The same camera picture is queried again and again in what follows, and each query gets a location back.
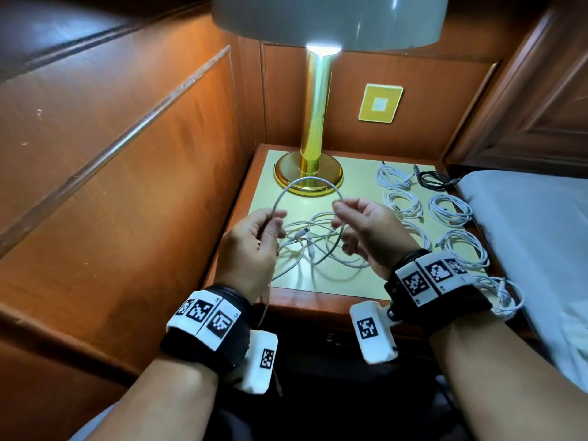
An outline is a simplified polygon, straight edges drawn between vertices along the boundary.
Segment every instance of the white lamp shade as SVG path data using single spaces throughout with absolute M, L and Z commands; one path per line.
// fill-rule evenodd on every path
M 215 24 L 265 42 L 347 51 L 435 43 L 448 0 L 212 0 Z

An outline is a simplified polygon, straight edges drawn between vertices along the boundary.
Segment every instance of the bed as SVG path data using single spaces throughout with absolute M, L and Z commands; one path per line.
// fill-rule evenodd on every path
M 483 170 L 458 189 L 506 276 L 525 292 L 524 312 L 555 366 L 588 392 L 588 179 Z M 584 322 L 575 338 L 562 326 L 570 306 Z

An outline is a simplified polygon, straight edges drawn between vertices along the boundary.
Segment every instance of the light switch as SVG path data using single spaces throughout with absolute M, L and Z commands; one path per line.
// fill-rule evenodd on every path
M 359 120 L 390 123 L 396 114 L 403 88 L 368 83 L 359 109 Z

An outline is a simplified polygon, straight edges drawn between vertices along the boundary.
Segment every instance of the wristband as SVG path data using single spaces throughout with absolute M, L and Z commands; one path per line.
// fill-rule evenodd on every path
M 243 361 L 249 348 L 251 310 L 244 296 L 226 286 L 194 291 L 169 319 L 160 348 L 223 376 Z
M 408 254 L 384 285 L 392 299 L 389 317 L 422 327 L 428 337 L 456 318 L 492 307 L 474 286 L 474 278 L 451 252 Z

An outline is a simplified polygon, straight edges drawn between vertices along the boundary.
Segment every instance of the wooden wall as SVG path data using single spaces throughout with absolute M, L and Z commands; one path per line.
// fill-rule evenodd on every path
M 423 48 L 343 52 L 334 62 L 323 147 L 440 160 L 548 0 L 450 0 L 441 39 Z M 305 50 L 240 39 L 254 139 L 298 146 Z M 366 83 L 404 87 L 391 124 L 357 119 Z
M 2 439 L 67 439 L 119 399 L 254 151 L 208 3 L 107 2 L 0 0 Z

